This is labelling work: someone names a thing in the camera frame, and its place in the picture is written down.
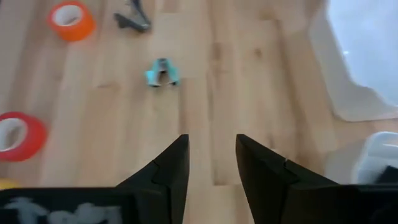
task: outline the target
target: yellow object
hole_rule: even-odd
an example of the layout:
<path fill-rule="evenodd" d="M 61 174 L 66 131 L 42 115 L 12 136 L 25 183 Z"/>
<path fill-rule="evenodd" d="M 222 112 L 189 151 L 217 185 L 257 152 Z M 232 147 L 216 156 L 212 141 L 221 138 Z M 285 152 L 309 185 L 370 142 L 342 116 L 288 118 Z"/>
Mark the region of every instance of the yellow object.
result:
<path fill-rule="evenodd" d="M 18 188 L 19 184 L 9 179 L 0 179 L 0 190 Z"/>

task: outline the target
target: pliers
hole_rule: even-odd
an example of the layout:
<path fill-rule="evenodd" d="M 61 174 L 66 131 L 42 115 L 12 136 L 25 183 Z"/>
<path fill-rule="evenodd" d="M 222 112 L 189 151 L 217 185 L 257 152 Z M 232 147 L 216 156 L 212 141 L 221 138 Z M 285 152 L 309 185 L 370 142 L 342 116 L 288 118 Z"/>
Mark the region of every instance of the pliers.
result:
<path fill-rule="evenodd" d="M 114 18 L 118 22 L 119 28 L 130 27 L 138 32 L 145 32 L 150 29 L 150 20 L 142 9 L 141 0 L 130 0 L 130 7 L 132 12 L 132 18 L 126 17 L 120 13 L 115 13 Z"/>

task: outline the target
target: teal object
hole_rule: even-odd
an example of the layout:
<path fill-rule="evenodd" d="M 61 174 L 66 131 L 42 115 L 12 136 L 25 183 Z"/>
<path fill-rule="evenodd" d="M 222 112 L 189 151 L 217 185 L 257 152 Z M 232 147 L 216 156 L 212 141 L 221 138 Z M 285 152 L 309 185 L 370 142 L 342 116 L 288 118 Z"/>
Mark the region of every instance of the teal object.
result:
<path fill-rule="evenodd" d="M 178 74 L 178 69 L 174 67 L 170 59 L 159 58 L 156 59 L 151 70 L 145 72 L 147 78 L 147 84 L 152 87 L 159 87 L 159 78 L 162 74 L 169 77 L 169 84 L 179 85 L 180 75 Z"/>

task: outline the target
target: orange tape roll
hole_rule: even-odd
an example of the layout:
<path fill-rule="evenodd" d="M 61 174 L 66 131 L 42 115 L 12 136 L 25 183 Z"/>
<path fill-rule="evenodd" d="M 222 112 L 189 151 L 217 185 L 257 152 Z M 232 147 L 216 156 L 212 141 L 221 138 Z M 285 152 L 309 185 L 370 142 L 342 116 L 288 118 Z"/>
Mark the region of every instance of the orange tape roll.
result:
<path fill-rule="evenodd" d="M 84 4 L 77 1 L 56 5 L 51 10 L 48 20 L 52 29 L 67 41 L 82 40 L 95 28 L 91 13 Z"/>
<path fill-rule="evenodd" d="M 0 115 L 0 160 L 24 161 L 47 140 L 47 130 L 37 118 L 20 112 Z"/>

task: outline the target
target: white plastic bin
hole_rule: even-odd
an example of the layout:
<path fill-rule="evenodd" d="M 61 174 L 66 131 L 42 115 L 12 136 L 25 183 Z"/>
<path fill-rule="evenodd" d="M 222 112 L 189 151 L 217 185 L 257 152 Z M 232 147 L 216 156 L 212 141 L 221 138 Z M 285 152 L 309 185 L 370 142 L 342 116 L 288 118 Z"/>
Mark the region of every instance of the white plastic bin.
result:
<path fill-rule="evenodd" d="M 329 153 L 325 177 L 339 184 L 371 184 L 387 166 L 398 168 L 398 133 L 380 132 Z"/>
<path fill-rule="evenodd" d="M 398 118 L 398 1 L 328 0 L 310 26 L 334 113 Z"/>

